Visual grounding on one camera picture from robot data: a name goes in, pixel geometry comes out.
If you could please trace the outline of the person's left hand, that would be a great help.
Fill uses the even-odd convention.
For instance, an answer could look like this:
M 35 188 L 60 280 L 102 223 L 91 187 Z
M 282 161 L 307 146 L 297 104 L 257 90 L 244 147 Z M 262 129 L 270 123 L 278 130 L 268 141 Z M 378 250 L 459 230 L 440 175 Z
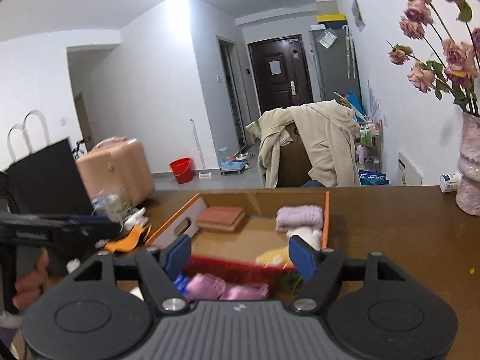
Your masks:
M 49 276 L 49 264 L 49 254 L 42 248 L 32 272 L 16 282 L 16 295 L 12 298 L 12 303 L 17 310 L 25 311 L 41 297 L 43 284 Z

